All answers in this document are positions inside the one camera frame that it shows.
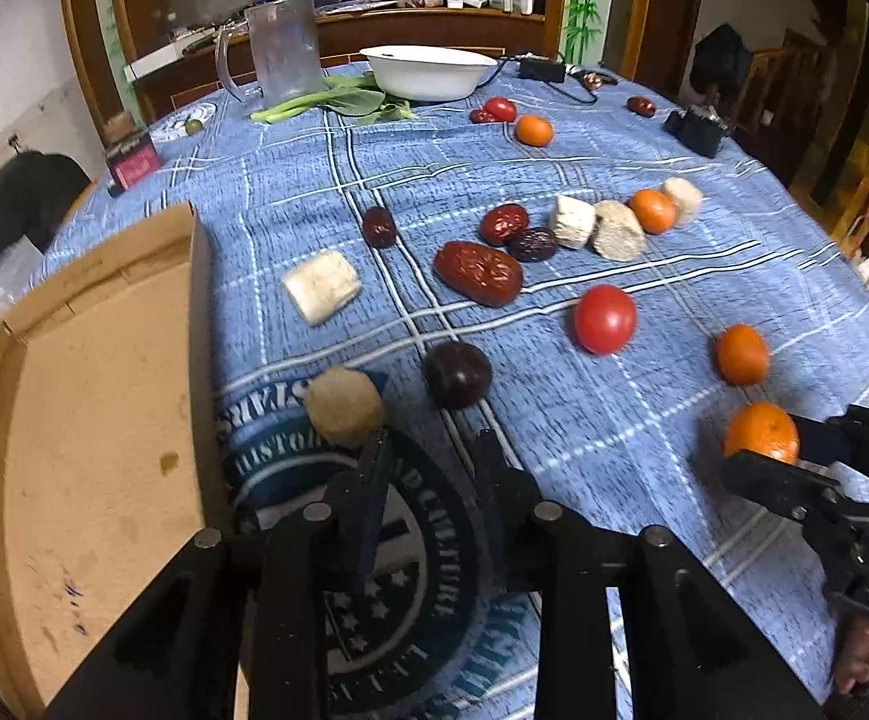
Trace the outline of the right hand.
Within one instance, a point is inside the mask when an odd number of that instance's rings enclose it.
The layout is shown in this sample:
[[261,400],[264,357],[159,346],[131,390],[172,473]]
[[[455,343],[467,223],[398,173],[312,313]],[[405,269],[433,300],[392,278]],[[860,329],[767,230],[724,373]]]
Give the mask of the right hand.
[[834,689],[841,695],[869,681],[869,619],[855,616],[847,621],[841,635],[839,655],[832,665]]

